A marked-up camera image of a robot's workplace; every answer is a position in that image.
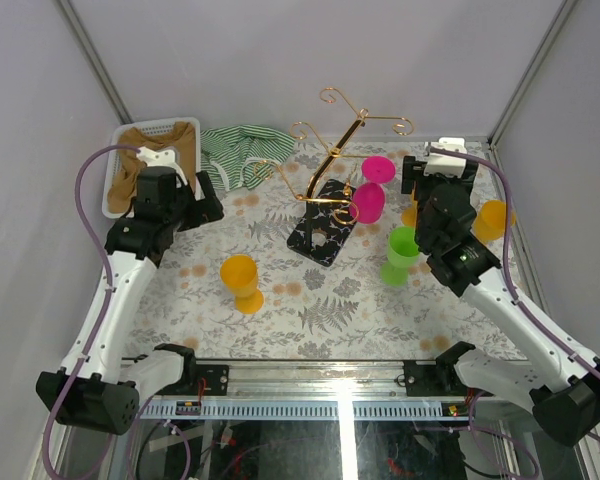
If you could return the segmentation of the pink plastic wine glass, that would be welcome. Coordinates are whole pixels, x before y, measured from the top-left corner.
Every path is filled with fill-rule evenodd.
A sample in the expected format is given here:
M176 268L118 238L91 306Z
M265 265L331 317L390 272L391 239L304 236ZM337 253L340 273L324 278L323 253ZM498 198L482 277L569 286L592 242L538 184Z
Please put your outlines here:
M385 206L383 185L392 181L396 174L393 162L384 156L371 156L364 160L361 172L366 180L352 197L350 213L362 224L373 224L382 215Z

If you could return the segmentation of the gold wine glass rack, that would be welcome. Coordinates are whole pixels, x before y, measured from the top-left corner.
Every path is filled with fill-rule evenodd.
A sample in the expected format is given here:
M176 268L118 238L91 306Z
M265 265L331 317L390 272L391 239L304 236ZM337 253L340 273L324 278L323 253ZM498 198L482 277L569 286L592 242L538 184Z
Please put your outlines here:
M353 111L355 119L334 144L327 143L308 122L296 122L290 127L289 134L293 139L302 141L312 133L326 152L325 158L308 181L306 190L303 193L296 192L282 166L272 160L258 160L254 166L254 175L268 180L274 172L280 174L293 199L305 206L304 215L287 239L287 247L320 266L330 267L357 224L361 208L353 202L356 189L349 180L342 182L331 179L324 185L320 184L321 180L337 160L356 157L348 153L346 147L354 135L370 121L391 121L392 130L400 136L411 135L415 126L406 117L373 115L366 108L358 108L336 87L323 88L319 98L327 104L342 100Z

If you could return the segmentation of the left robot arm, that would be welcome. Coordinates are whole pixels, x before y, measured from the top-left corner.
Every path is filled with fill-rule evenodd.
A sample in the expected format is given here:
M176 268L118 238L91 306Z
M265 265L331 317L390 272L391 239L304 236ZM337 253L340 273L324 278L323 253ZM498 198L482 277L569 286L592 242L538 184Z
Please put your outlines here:
M209 175L201 171L196 180L200 199L170 167L141 171L132 213L107 234L102 276L83 327L59 369L36 382L52 421L122 435L151 396L197 388L200 375L189 347L162 343L134 365L122 365L133 317L175 235L224 216Z

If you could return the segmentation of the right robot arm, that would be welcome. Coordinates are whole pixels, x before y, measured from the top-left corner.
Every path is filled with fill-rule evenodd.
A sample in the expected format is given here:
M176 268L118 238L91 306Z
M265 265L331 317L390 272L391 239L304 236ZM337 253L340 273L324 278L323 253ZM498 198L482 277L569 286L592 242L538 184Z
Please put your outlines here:
M530 412L557 443L572 447L600 424L600 356L561 329L511 279L471 231L470 202L482 159L433 147L419 160L406 156L401 191L416 205L415 242L433 276L487 316L525 355L522 368L466 342L439 357L438 387L458 394L484 390Z

